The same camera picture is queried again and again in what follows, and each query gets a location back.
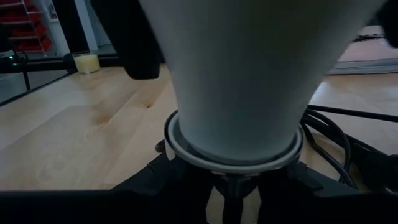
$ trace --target hardwood floor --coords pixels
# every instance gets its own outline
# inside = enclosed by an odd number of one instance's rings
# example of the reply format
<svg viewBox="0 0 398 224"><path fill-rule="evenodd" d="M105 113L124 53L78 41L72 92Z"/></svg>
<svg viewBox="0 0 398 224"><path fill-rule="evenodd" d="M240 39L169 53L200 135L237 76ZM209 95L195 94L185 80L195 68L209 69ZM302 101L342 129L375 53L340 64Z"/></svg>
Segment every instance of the hardwood floor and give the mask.
<svg viewBox="0 0 398 224"><path fill-rule="evenodd" d="M397 114L398 75L329 76L311 103ZM0 190L110 189L157 156L154 145L177 108L169 73L137 81L119 67L72 75L0 108ZM388 153L398 154L398 125L326 114L344 131ZM317 141L340 161L342 150ZM338 174L307 145L301 160L337 179ZM253 222L259 199L243 223ZM220 220L222 198L209 202L210 221Z"/></svg>

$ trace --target cord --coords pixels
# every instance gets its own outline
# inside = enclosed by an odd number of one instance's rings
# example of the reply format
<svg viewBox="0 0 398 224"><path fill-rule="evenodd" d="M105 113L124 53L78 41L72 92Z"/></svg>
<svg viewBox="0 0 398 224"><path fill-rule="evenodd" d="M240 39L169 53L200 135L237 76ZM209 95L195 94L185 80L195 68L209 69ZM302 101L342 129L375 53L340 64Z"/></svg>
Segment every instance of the cord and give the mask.
<svg viewBox="0 0 398 224"><path fill-rule="evenodd" d="M382 34L373 34L373 35L358 35L357 38L353 40L353 42L362 42L362 41L368 41L368 40L376 40L376 39L381 39L384 38L384 35Z"/></svg>
<svg viewBox="0 0 398 224"><path fill-rule="evenodd" d="M14 54L16 54L18 56L18 53L16 52L16 49L20 50L24 54L24 61L22 62L22 68L25 68L25 65L29 61L29 56L27 55L27 53L24 50L20 49L18 46L13 44L11 41L9 41L9 43L14 47L14 49L12 50L14 52Z"/></svg>
<svg viewBox="0 0 398 224"><path fill-rule="evenodd" d="M348 138L346 134L335 124L332 120L327 118L325 115L320 114L316 111L307 109L305 111L307 115L313 116L315 118L318 118L319 120L323 121L325 124L327 124L329 127L333 128L336 133L340 136L340 138L343 140L343 149L345 152L345 159L344 159L344 169L349 172L349 167L351 165L351 146L349 144Z"/></svg>
<svg viewBox="0 0 398 224"><path fill-rule="evenodd" d="M326 152L322 147L320 147L315 142L315 139L313 138L311 131L307 128L304 122L301 123L301 127L304 130L304 134L305 137L307 138L309 145L314 149L314 151L317 152L320 156L322 156L322 158L328 161L330 165L332 165L337 170L337 172L341 175L341 178L347 183L347 185L349 185L354 189L357 189L357 186L349 176L348 172L344 169L344 167L333 156L331 156L328 152Z"/></svg>
<svg viewBox="0 0 398 224"><path fill-rule="evenodd" d="M341 108L330 108L325 106L308 105L308 109L305 111L300 124L303 127L303 131L307 137L309 144L314 150L326 159L327 154L324 150L319 147L312 133L309 131L307 126L315 129L328 139L335 142L337 145L345 149L345 161L348 158L348 163L355 163L358 168L363 184L374 192L384 192L388 194L395 194L398 192L398 155L386 155L385 153L377 150L376 148L348 135L345 134L334 122L328 119L326 116L315 112L314 110L324 111L327 113L343 114L348 116L358 116L362 118L376 119L382 121L390 121L398 123L398 116L368 113L363 111L346 110ZM341 164L335 159L326 159L332 166L339 172L341 179L343 179L347 185L352 184L347 178L348 170L340 169Z"/></svg>
<svg viewBox="0 0 398 224"><path fill-rule="evenodd" d="M336 113L348 116L356 116L360 118L376 119L380 121L390 121L398 123L398 116L387 115L387 114L369 113L363 111L347 110L342 108L331 108L327 106L316 106L316 105L308 105L307 108L315 111L323 111L328 113Z"/></svg>

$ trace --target metal ring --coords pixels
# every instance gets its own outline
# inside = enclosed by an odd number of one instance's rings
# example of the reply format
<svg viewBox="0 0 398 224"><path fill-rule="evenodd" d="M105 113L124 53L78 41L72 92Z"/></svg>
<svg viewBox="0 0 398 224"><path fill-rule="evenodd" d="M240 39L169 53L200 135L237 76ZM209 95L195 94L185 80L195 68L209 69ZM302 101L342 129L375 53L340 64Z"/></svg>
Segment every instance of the metal ring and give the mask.
<svg viewBox="0 0 398 224"><path fill-rule="evenodd" d="M208 161L189 153L177 141L175 132L178 132L178 135L180 135L180 137L183 138L181 130L178 128L177 111L172 113L169 116L169 118L167 118L165 124L164 135L165 135L166 147L171 148L171 150L173 150L176 153L176 155L178 155L183 160L195 166L227 174L255 174L259 172L280 169L283 166L286 166L287 164L292 162L294 159L298 158L303 143L302 133L300 129L298 129L293 138L293 142L290 145L290 151L284 156L274 161L266 162L263 164L256 164L250 166L232 166L226 164L219 164L213 161Z"/></svg>

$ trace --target white funnel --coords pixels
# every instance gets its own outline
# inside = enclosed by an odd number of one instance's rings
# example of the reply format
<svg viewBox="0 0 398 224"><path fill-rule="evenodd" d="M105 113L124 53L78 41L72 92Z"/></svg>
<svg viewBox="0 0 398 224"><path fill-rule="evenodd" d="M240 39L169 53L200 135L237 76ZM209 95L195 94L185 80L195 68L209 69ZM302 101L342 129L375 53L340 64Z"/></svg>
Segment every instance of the white funnel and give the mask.
<svg viewBox="0 0 398 224"><path fill-rule="evenodd" d="M180 128L210 159L255 164L292 142L318 84L382 0L140 0Z"/></svg>

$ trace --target red shelf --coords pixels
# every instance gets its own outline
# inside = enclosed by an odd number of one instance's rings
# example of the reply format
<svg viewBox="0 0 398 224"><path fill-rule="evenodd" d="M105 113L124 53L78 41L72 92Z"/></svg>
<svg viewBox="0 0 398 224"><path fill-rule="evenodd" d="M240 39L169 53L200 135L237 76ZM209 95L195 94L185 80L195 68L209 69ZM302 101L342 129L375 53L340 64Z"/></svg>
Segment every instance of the red shelf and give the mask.
<svg viewBox="0 0 398 224"><path fill-rule="evenodd" d="M25 0L25 5L30 4L30 0ZM0 0L0 8L5 7L13 7L13 6L22 6L23 3L21 0Z"/></svg>
<svg viewBox="0 0 398 224"><path fill-rule="evenodd" d="M29 6L28 8L29 12L37 12L37 9L35 6ZM41 15L40 14L27 14L25 12L25 9L13 9L9 10L3 14L0 14L0 22L2 23L10 23L12 24L13 22L21 23L21 22L30 22L32 21L33 23L36 23L40 20Z"/></svg>
<svg viewBox="0 0 398 224"><path fill-rule="evenodd" d="M47 37L43 37L42 40L40 40L44 51L48 51L49 48L51 47L51 40L48 39ZM36 51L42 51L42 48L39 44L39 41L37 40L25 40L19 44L19 49L24 50L26 52L36 52Z"/></svg>
<svg viewBox="0 0 398 224"><path fill-rule="evenodd" d="M35 26L35 30L33 30L31 25L19 26L11 30L11 35L12 37L32 37L36 36L37 34L38 37L42 37L45 34L45 32L46 29L44 25L41 22L39 22Z"/></svg>

